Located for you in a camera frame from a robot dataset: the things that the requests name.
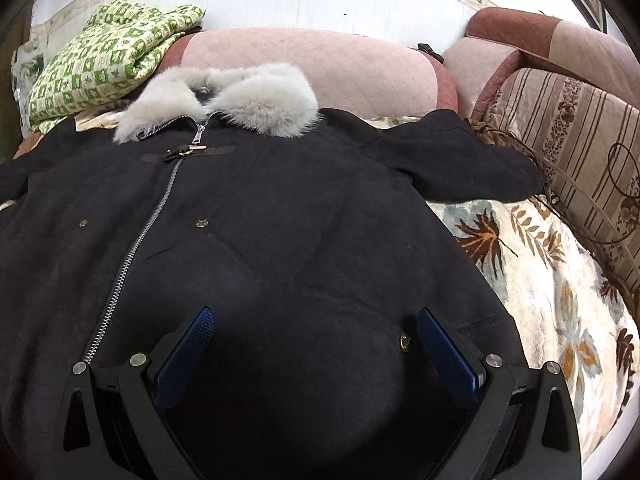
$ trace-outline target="fur collar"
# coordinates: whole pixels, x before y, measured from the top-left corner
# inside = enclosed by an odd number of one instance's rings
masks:
[[[202,104],[195,91],[213,97]],[[301,137],[318,120],[318,101],[298,67],[269,63],[250,68],[174,67],[155,76],[120,118],[113,141],[138,140],[179,116],[205,121],[213,113],[276,137]]]

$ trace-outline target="blue gripper pad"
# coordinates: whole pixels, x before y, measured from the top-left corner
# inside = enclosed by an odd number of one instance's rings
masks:
[[[422,348],[455,405],[474,411],[480,402],[478,376],[430,312],[420,311],[417,325]]]
[[[154,405],[159,413],[174,407],[182,398],[213,338],[214,328],[213,313],[205,307],[162,364],[154,380]]]

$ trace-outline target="pillow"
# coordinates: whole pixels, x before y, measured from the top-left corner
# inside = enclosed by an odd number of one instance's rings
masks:
[[[524,68],[498,91],[483,120],[511,132],[543,161],[545,180],[570,216],[578,235],[616,245],[584,245],[601,254],[601,265],[632,294],[640,287],[638,200],[616,190],[607,157],[614,142],[640,162],[640,111],[587,83]],[[640,194],[640,175],[626,150],[612,159],[611,173],[626,194]]]
[[[422,117],[437,108],[458,110],[448,71],[423,52],[362,36],[299,28],[204,31],[181,38],[168,66],[238,68],[267,62],[298,65],[321,108],[358,117]]]
[[[640,108],[640,64],[631,49],[592,28],[522,10],[487,7],[466,26],[472,38],[515,46],[527,65],[586,81]]]
[[[123,97],[153,73],[172,43],[203,16],[204,10],[188,5],[162,12],[114,0],[99,7],[31,89],[31,125],[46,133],[65,116]]]
[[[462,38],[444,53],[444,66],[456,81],[458,115],[479,120],[505,79],[524,66],[515,47]]]

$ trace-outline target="zipper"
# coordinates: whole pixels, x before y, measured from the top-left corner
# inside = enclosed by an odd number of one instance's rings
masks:
[[[118,303],[118,299],[120,298],[120,294],[122,293],[122,287],[124,286],[124,282],[127,279],[127,274],[129,273],[129,268],[131,267],[131,263],[133,261],[133,257],[136,255],[136,251],[140,247],[142,240],[145,239],[146,234],[151,229],[152,225],[158,219],[162,208],[166,204],[166,201],[169,199],[169,194],[171,193],[172,188],[174,187],[175,175],[178,173],[178,168],[182,164],[184,159],[181,158],[178,160],[176,165],[174,166],[174,170],[171,173],[171,177],[169,177],[169,183],[164,190],[164,195],[160,199],[160,202],[156,205],[156,208],[151,213],[151,216],[146,221],[142,231],[138,234],[138,237],[133,242],[129,251],[125,255],[124,259],[120,264],[120,268],[118,269],[118,273],[116,274],[116,279],[113,282],[113,286],[111,287],[111,292],[109,294],[109,298],[107,300],[107,305],[102,311],[102,315],[100,316],[100,325],[98,326],[98,330],[95,333],[95,336],[91,340],[89,344],[87,344],[84,350],[84,356],[82,357],[82,361],[87,364],[91,363],[91,360],[94,358],[95,353],[98,351],[98,346],[104,339],[104,335],[107,332],[107,328],[109,327],[109,323],[111,322],[111,318],[113,317],[113,313],[116,310],[116,305]]]
[[[158,133],[164,127],[168,126],[171,123],[174,123],[178,119],[191,119],[196,124],[196,126],[198,127],[198,130],[196,132],[196,136],[193,137],[193,140],[191,141],[191,143],[192,144],[199,144],[200,143],[200,139],[202,138],[202,134],[204,133],[204,130],[206,129],[206,127],[209,124],[209,121],[211,120],[212,117],[213,116],[209,116],[204,124],[200,124],[198,121],[196,121],[196,119],[194,119],[190,115],[178,115],[177,117],[174,117],[170,121],[167,121],[165,123],[159,124],[153,130],[151,130],[150,132],[148,132],[148,133],[144,134],[142,137],[140,137],[138,140],[145,140],[145,139],[148,139],[151,136],[154,136],[156,133]]]
[[[156,219],[158,219],[158,216],[160,216],[162,208],[164,208],[164,205],[169,199],[171,190],[174,187],[175,176],[178,173],[178,168],[180,168],[180,165],[182,164],[184,157],[189,155],[190,153],[193,153],[196,150],[206,149],[206,146],[199,146],[199,144],[200,144],[200,141],[202,140],[202,134],[204,133],[204,130],[206,129],[207,124],[209,124],[210,117],[207,118],[207,121],[204,124],[199,124],[198,121],[196,121],[191,116],[188,116],[188,115],[177,116],[171,119],[170,121],[167,121],[163,124],[160,124],[159,126],[156,126],[149,133],[140,137],[139,140],[144,140],[151,136],[154,136],[164,127],[177,121],[178,119],[191,119],[197,126],[196,135],[195,137],[193,137],[193,140],[191,141],[191,145],[189,146],[189,149],[186,152],[180,152],[178,154],[178,162],[174,166],[174,170],[171,173],[171,177],[169,177],[169,183],[167,184],[166,189],[164,190],[164,195],[160,199],[160,202],[158,202],[158,204],[156,205],[156,208],[154,209],[154,211],[151,213],[151,216],[146,221],[144,227],[142,228],[142,231],[140,231],[140,233],[138,234],[138,237],[129,248],[129,251],[127,251],[127,254],[125,254],[125,257],[122,260],[120,267],[118,268],[116,279],[113,282],[113,286],[111,287],[111,291],[109,293],[107,305],[104,307],[104,310],[102,311],[102,315],[100,316],[100,324],[98,325],[98,330],[95,332],[95,335],[91,339],[91,342],[87,344],[84,350],[84,355],[82,356],[82,361],[84,361],[87,364],[91,363],[92,359],[95,356],[95,353],[98,351],[98,347],[100,346],[100,343],[104,339],[104,335],[107,332],[109,323],[111,322],[111,318],[113,317],[113,314],[116,310],[116,305],[118,304],[118,300],[120,299],[120,294],[122,293],[122,287],[124,286],[124,282],[127,279],[127,275],[129,273],[129,268],[131,267],[131,263],[133,262],[133,258],[136,255],[136,252],[138,251],[138,248],[140,247],[142,240],[145,239],[146,234],[149,232],[149,229],[151,229]]]
[[[151,136],[154,136],[156,133],[158,133],[160,130],[162,130],[165,126],[168,126],[171,123],[175,123],[175,121],[177,121],[178,119],[191,119],[194,123],[198,124],[198,121],[196,121],[196,119],[194,119],[190,115],[178,115],[177,117],[174,117],[170,121],[167,121],[165,123],[159,124],[158,126],[156,126],[150,132],[147,132],[142,137],[139,137],[138,140],[145,140],[145,139],[148,139]]]
[[[192,146],[197,146],[200,143],[200,140],[202,139],[202,133],[204,132],[204,129],[207,127],[207,124],[209,124],[208,119],[206,123],[198,124],[198,131],[196,132],[196,136],[193,137],[193,140],[191,141]]]

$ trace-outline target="green patterned blanket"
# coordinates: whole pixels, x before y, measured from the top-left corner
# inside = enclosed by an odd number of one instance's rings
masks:
[[[45,67],[29,94],[31,126],[47,133],[82,110],[119,99],[158,67],[175,40],[205,11],[184,5],[169,12],[114,0],[91,16],[82,32]]]

